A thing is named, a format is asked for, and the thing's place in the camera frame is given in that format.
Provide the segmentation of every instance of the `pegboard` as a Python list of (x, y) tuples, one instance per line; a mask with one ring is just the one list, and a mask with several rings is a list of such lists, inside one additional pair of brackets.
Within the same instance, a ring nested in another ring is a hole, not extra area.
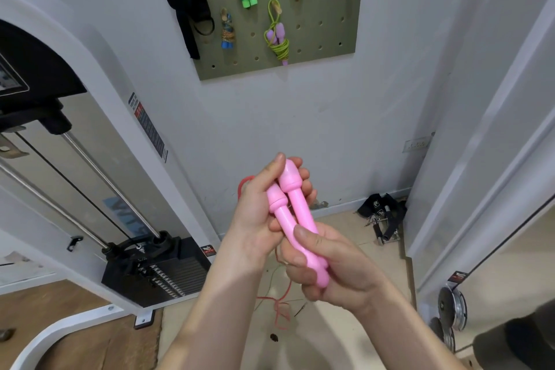
[[(210, 36), (194, 32), (200, 52), (195, 66), (200, 80), (282, 66), (264, 40), (270, 26), (269, 0), (245, 9), (241, 0), (208, 0), (216, 28)], [(280, 21), (289, 39), (289, 61), (295, 64), (354, 53), (360, 0), (279, 0)], [(220, 11), (226, 8), (235, 28), (233, 49), (221, 48)]]

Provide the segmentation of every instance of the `wooden floor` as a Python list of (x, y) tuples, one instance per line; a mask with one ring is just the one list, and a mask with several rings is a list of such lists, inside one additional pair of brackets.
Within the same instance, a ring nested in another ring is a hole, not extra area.
[[(0, 296), (0, 328), (15, 328), (0, 342), (0, 370), (8, 370), (40, 331), (55, 321), (104, 306), (107, 301), (69, 281)], [(154, 325), (138, 331), (128, 316), (72, 333), (45, 354), (40, 370), (151, 370), (156, 367), (162, 311)]]

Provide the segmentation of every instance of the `forearm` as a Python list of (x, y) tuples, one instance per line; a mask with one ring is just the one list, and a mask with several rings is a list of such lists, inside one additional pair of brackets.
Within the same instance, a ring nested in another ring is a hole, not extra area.
[(357, 319), (388, 370), (464, 370), (385, 277)]
[(193, 309), (160, 370), (239, 369), (264, 258), (237, 237), (224, 239)]

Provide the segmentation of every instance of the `hand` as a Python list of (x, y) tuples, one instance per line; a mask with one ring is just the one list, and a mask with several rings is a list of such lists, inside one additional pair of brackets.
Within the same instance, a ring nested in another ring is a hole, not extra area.
[(303, 247), (328, 260), (329, 285), (326, 288), (316, 286), (316, 272), (306, 267), (305, 255), (284, 239), (281, 253), (289, 263), (287, 275), (302, 284), (302, 292), (310, 301), (322, 300), (343, 307), (355, 316), (365, 313), (371, 307), (372, 293), (386, 281), (384, 274), (336, 229), (321, 222), (316, 222), (316, 227), (319, 235), (297, 225), (295, 238)]
[[(302, 182), (302, 193), (306, 201), (311, 205), (317, 192), (312, 188), (312, 183), (308, 180), (310, 173), (307, 169), (301, 168), (302, 159), (290, 157), (299, 169)], [(268, 198), (266, 191), (283, 173), (285, 168), (285, 155), (279, 153), (274, 161), (269, 163), (258, 175), (248, 183), (241, 198), (235, 208), (232, 224), (227, 232), (226, 239), (240, 239), (242, 247), (247, 254), (265, 261), (268, 254), (278, 246), (283, 238), (283, 232), (278, 220), (270, 215), (268, 208)]]

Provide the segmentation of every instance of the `red rope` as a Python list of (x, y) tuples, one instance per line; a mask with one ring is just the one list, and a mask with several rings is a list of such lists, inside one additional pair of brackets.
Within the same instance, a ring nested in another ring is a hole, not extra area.
[[(251, 181), (254, 178), (254, 176), (249, 176), (249, 177), (245, 177), (243, 180), (241, 180), (241, 182), (239, 183), (239, 186), (237, 187), (237, 200), (239, 200), (241, 198), (241, 192), (243, 190), (243, 185), (245, 183), (247, 183), (247, 181)], [(278, 263), (287, 265), (287, 263), (285, 263), (284, 261), (280, 261), (279, 257), (278, 257), (278, 248), (276, 247), (274, 249), (274, 253), (276, 256), (276, 261)], [(280, 316), (283, 316), (288, 322), (291, 322), (291, 315), (289, 314), (289, 309), (291, 308), (291, 306), (289, 305), (289, 303), (282, 301), (283, 299), (285, 299), (285, 297), (287, 297), (287, 294), (289, 294), (289, 290), (291, 289), (291, 280), (289, 280), (289, 286), (287, 287), (287, 291), (285, 291), (285, 294), (283, 294), (280, 298), (274, 298), (274, 297), (256, 297), (256, 299), (259, 300), (272, 300), (274, 301), (274, 310), (276, 312), (276, 318), (274, 320), (274, 326), (278, 329), (281, 330), (287, 330), (287, 328), (283, 328), (281, 326), (278, 325), (278, 319)], [(285, 305), (285, 307), (287, 307), (287, 311), (286, 313), (281, 313), (281, 311), (279, 310), (280, 305), (283, 304)]]

